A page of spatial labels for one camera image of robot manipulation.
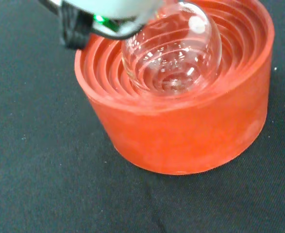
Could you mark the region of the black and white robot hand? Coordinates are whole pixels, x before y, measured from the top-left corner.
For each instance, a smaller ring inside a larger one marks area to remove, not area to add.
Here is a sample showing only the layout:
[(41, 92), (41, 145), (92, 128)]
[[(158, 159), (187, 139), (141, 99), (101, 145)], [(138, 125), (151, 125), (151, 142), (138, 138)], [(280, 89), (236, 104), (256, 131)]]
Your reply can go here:
[(41, 0), (58, 17), (61, 44), (86, 47), (92, 34), (125, 40), (140, 30), (163, 5), (161, 0)]

